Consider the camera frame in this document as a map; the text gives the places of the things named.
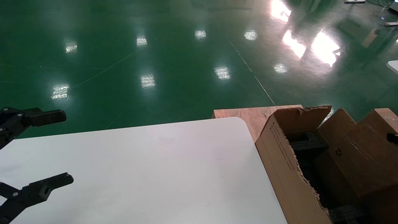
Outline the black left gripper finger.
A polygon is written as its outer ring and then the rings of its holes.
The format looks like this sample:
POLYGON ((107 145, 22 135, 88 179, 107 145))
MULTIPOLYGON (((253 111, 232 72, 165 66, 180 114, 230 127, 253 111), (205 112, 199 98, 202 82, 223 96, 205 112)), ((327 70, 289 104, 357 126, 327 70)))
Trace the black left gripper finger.
POLYGON ((29 127, 40 127, 67 120, 63 110, 42 111, 39 108, 16 109, 1 108, 0 111, 0 149, 3 149, 29 127))
POLYGON ((53 190, 72 184, 73 181, 73 176, 63 173, 32 182, 21 190, 1 182, 0 194, 6 201, 0 206, 0 223, 11 223, 26 208, 47 201, 53 190))

